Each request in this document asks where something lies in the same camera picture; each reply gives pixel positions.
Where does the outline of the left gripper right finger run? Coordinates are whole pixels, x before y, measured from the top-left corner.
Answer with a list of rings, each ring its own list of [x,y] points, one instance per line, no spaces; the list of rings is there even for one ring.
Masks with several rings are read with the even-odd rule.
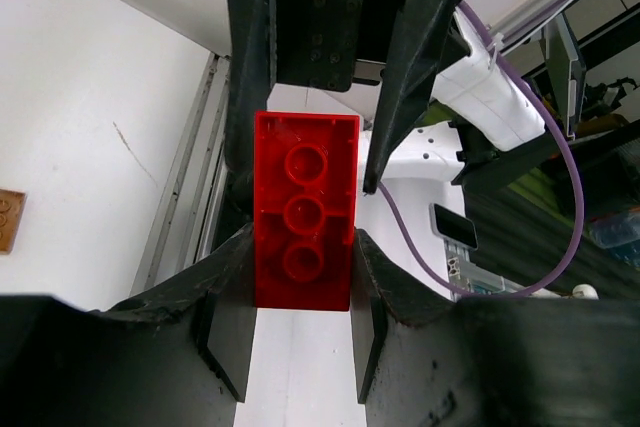
[[[353,244],[351,327],[370,426],[635,426],[635,301],[451,302]]]

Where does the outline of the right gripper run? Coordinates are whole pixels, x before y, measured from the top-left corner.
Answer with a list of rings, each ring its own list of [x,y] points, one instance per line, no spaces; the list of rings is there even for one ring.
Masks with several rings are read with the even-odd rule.
[[[346,92],[386,64],[363,191],[424,113],[459,0],[227,0],[231,34],[224,155],[230,198],[253,212],[255,115],[276,84]]]

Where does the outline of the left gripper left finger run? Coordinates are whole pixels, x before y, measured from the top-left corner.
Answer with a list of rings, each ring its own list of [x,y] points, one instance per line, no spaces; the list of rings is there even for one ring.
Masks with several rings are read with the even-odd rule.
[[[254,230],[106,311],[1,299],[5,426],[230,426],[256,326]]]

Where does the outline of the red rectangular lego brick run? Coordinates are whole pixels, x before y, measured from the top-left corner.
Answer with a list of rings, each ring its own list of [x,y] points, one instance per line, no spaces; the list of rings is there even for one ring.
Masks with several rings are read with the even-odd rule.
[[[348,310],[359,124],[355,115],[256,115],[253,220],[258,307]]]

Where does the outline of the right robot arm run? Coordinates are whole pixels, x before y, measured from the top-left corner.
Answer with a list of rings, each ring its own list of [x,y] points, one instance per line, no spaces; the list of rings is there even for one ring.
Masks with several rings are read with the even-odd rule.
[[[430,100],[503,152],[544,130],[463,0],[227,1],[225,158],[252,180],[262,308],[348,307],[356,194],[380,189]],[[361,59],[384,65],[368,136],[353,115],[268,110],[277,84],[347,91]]]

